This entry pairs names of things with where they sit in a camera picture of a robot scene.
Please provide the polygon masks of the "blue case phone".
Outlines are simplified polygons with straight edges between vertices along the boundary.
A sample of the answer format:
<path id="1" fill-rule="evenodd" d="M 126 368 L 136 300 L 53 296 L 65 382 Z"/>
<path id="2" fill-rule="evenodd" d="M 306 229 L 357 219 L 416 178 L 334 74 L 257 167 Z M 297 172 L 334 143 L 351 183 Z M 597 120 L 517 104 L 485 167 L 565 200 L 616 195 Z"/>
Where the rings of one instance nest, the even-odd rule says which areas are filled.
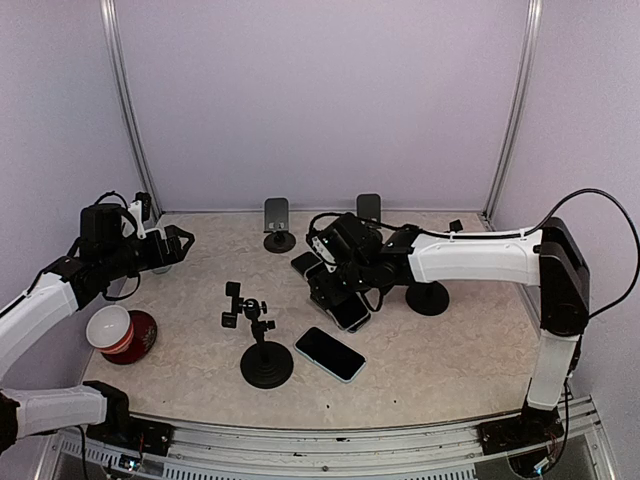
<path id="1" fill-rule="evenodd" d="M 325 331 L 309 328 L 295 343 L 295 350 L 343 383 L 349 383 L 366 365 L 366 358 Z"/>

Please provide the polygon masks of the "plate phone stand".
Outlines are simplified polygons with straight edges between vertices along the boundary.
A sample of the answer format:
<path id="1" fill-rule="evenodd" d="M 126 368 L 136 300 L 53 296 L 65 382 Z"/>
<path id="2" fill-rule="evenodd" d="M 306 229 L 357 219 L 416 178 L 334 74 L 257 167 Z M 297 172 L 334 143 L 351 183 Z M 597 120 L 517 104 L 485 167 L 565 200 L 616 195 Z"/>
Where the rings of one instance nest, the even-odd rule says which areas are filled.
<path id="1" fill-rule="evenodd" d="M 377 193 L 362 193 L 356 197 L 356 213 L 358 217 L 380 221 L 381 197 Z"/>
<path id="2" fill-rule="evenodd" d="M 270 253 L 283 254 L 296 245 L 295 236 L 289 231 L 289 201 L 284 197 L 267 198 L 264 201 L 264 248 Z"/>

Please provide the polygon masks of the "clear case phone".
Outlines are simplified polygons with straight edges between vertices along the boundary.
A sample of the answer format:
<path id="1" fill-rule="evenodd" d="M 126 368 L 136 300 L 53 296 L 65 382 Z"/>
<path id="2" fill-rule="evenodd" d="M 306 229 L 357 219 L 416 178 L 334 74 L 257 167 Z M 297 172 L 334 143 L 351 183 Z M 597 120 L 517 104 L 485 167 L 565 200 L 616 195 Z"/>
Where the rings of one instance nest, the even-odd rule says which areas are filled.
<path id="1" fill-rule="evenodd" d="M 350 326 L 349 328 L 346 329 L 347 333 L 350 334 L 354 334 L 357 333 L 358 331 L 360 331 L 362 328 L 364 328 L 367 324 L 369 323 L 369 319 L 365 319 L 357 324 L 354 324 L 352 326 Z"/>

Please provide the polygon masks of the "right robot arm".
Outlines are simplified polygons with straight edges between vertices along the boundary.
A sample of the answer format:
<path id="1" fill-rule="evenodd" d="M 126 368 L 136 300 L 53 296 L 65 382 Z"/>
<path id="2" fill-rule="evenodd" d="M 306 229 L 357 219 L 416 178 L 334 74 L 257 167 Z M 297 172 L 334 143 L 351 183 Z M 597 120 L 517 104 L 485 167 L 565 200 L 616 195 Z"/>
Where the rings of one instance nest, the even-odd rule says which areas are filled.
<path id="1" fill-rule="evenodd" d="M 521 414 L 511 433 L 535 442 L 555 419 L 578 344 L 589 322 L 589 268 L 565 223 L 508 232 L 431 232 L 395 227 L 387 241 L 377 222 L 333 213 L 323 229 L 309 226 L 306 242 L 324 270 L 308 280 L 311 296 L 330 311 L 359 292 L 385 296 L 407 289 L 408 304 L 423 315 L 446 310 L 446 281 L 495 281 L 540 290 L 540 343 Z"/>

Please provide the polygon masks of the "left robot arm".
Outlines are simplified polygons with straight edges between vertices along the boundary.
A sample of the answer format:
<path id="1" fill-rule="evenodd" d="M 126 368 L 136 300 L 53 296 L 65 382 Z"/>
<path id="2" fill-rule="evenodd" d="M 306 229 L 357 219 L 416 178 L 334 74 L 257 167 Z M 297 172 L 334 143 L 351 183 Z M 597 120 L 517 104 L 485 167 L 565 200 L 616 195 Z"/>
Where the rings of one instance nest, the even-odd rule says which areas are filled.
<path id="1" fill-rule="evenodd" d="M 112 282 L 185 259 L 195 243 L 175 225 L 145 229 L 141 201 L 129 207 L 98 201 L 81 211 L 80 234 L 69 252 L 43 268 L 28 289 L 1 312 L 1 371 L 45 333 L 95 298 L 112 297 Z M 103 382 L 72 388 L 1 391 L 1 448 L 18 440 L 86 425 L 121 445 L 140 434 L 128 396 Z"/>

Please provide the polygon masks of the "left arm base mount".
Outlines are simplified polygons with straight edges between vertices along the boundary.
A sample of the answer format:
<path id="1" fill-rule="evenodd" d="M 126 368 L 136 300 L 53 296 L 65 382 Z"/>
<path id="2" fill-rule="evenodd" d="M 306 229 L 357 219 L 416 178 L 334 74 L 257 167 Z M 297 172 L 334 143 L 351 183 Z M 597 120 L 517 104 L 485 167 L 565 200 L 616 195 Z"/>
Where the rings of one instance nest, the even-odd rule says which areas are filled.
<path id="1" fill-rule="evenodd" d="M 168 423 L 131 417 L 124 427 L 89 425 L 87 436 L 107 445 L 166 457 L 174 434 Z"/>

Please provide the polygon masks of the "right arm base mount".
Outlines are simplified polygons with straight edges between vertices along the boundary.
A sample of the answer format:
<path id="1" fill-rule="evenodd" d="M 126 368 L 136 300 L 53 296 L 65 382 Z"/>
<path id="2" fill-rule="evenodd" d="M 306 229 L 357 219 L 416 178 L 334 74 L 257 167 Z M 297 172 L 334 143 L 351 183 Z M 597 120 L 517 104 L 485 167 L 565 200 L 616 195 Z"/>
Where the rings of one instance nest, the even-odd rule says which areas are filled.
<path id="1" fill-rule="evenodd" d="M 520 417 L 483 422 L 477 431 L 485 456 L 546 443 L 564 435 L 560 421 L 544 426 L 539 422 L 525 422 Z"/>

